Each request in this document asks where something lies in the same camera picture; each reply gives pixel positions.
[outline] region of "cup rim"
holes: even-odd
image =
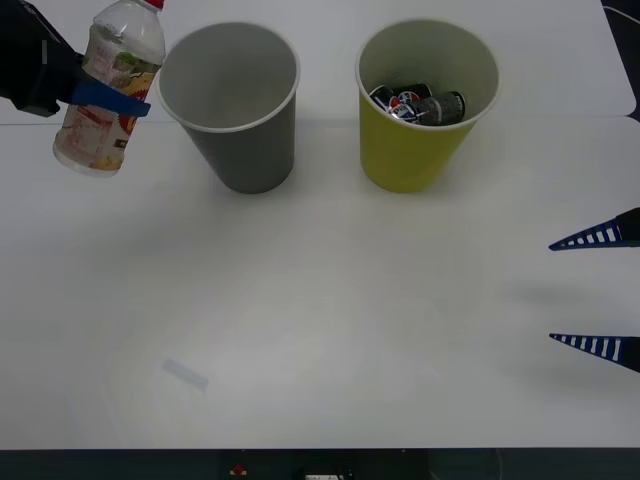
[[[220,127],[203,127],[202,125],[197,125],[195,123],[189,122],[188,120],[185,120],[183,118],[181,118],[178,114],[176,114],[173,110],[171,110],[171,108],[169,107],[169,105],[167,104],[167,102],[164,99],[164,96],[162,94],[162,89],[160,88],[160,84],[162,83],[162,72],[164,71],[162,68],[160,69],[160,72],[158,73],[158,80],[157,82],[155,82],[155,89],[156,92],[158,94],[158,98],[160,99],[160,103],[162,104],[162,107],[165,109],[165,111],[174,119],[176,120],[178,123],[180,123],[181,125],[184,125],[185,127],[189,127],[193,130],[197,130],[199,132],[205,132],[205,133],[235,133],[235,132],[242,132],[244,130],[249,130],[252,128],[255,128],[259,125],[262,125],[263,123],[268,122],[269,120],[271,120],[273,117],[275,117],[276,115],[278,115],[282,110],[284,110],[287,105],[289,105],[289,103],[291,103],[291,100],[293,99],[293,97],[295,96],[297,90],[298,90],[298,85],[300,84],[300,73],[301,73],[301,67],[300,67],[300,57],[298,56],[298,52],[296,51],[295,47],[293,46],[293,44],[282,34],[276,32],[275,30],[273,30],[272,28],[266,27],[264,25],[261,25],[259,23],[253,23],[253,22],[218,22],[218,23],[211,23],[211,24],[207,24],[204,25],[202,27],[199,27],[195,30],[192,30],[191,32],[183,35],[182,37],[180,37],[169,49],[169,53],[167,54],[167,57],[169,56],[169,54],[171,53],[171,51],[178,46],[182,41],[186,40],[189,36],[200,32],[202,30],[205,30],[207,28],[211,28],[211,27],[217,27],[220,25],[248,25],[251,27],[258,27],[262,30],[265,30],[269,33],[272,33],[273,35],[275,35],[276,37],[278,37],[280,40],[282,40],[287,47],[289,47],[289,50],[291,51],[291,53],[293,54],[293,58],[296,62],[296,78],[293,82],[293,86],[291,87],[291,91],[289,92],[289,94],[286,96],[286,98],[284,99],[284,101],[278,105],[278,107],[276,107],[272,112],[270,112],[268,115],[265,115],[262,118],[259,118],[258,120],[255,120],[251,123],[247,123],[244,125],[239,125],[237,127],[224,127],[224,128],[220,128]]]
[[[392,27],[397,27],[398,25],[402,25],[405,23],[413,23],[413,22],[420,22],[420,21],[428,21],[428,22],[438,22],[438,23],[443,23],[446,25],[451,25],[453,27],[459,28],[461,30],[464,30],[465,32],[471,34],[476,40],[478,40],[482,45],[484,45],[484,47],[489,51],[489,53],[491,54],[491,57],[493,58],[493,61],[496,64],[496,69],[498,71],[498,85],[496,87],[496,93],[494,94],[493,98],[491,99],[491,101],[487,104],[487,106],[478,114],[476,114],[475,116],[471,117],[468,120],[465,120],[464,122],[460,122],[460,123],[456,123],[455,125],[445,125],[445,126],[441,126],[441,127],[428,127],[426,125],[416,125],[413,123],[408,123],[405,122],[404,120],[400,120],[398,118],[395,118],[391,115],[386,115],[381,109],[380,107],[378,107],[373,100],[371,100],[371,97],[369,96],[369,92],[367,92],[364,88],[364,85],[362,84],[362,78],[360,77],[360,61],[362,59],[362,54],[364,53],[365,49],[367,48],[367,46],[371,43],[371,41],[380,33],[384,32],[385,30],[388,30],[389,28]],[[374,110],[376,112],[378,112],[380,115],[384,116],[385,118],[389,119],[390,121],[397,123],[398,125],[402,125],[403,127],[406,128],[410,128],[413,130],[418,130],[421,132],[446,132],[446,131],[452,131],[452,130],[460,130],[462,128],[468,127],[470,125],[473,125],[474,123],[476,123],[478,120],[480,120],[482,117],[484,117],[487,113],[489,113],[494,105],[496,104],[496,102],[498,101],[498,97],[500,96],[500,93],[502,91],[502,69],[500,68],[500,63],[498,62],[498,58],[496,57],[495,52],[493,51],[493,49],[491,48],[491,46],[480,36],[478,35],[475,31],[460,25],[459,23],[456,22],[451,22],[449,20],[444,20],[442,18],[435,18],[435,17],[412,17],[412,18],[406,18],[404,20],[400,20],[398,22],[393,22],[390,24],[385,25],[384,27],[380,28],[379,30],[376,30],[369,38],[367,38],[367,40],[364,42],[364,44],[362,45],[362,47],[360,48],[360,51],[358,52],[358,56],[356,58],[356,82],[358,83],[358,89],[360,90],[360,95],[364,97],[365,101],[367,103],[369,103],[369,105],[371,105]]]

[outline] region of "yellow paper cup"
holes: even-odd
[[[492,109],[501,85],[498,63],[483,40],[433,19],[407,20],[376,33],[358,54],[356,79],[362,167],[376,185],[392,192],[428,186]],[[426,83],[435,93],[462,93],[464,121],[445,127],[413,125],[388,115],[369,97],[380,85],[415,83]]]

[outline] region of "bottle label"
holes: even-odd
[[[92,29],[83,68],[102,83],[144,101],[160,65],[138,58]],[[136,120],[100,107],[70,105],[56,141],[85,167],[117,171]]]

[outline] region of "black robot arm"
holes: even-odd
[[[41,117],[57,113],[58,101],[133,117],[149,113],[147,103],[88,75],[82,58],[33,5],[0,0],[0,97]]]

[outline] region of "gray paper cup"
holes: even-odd
[[[180,40],[159,75],[162,106],[227,187],[263,193],[287,178],[300,80],[289,42],[250,23],[210,25]]]

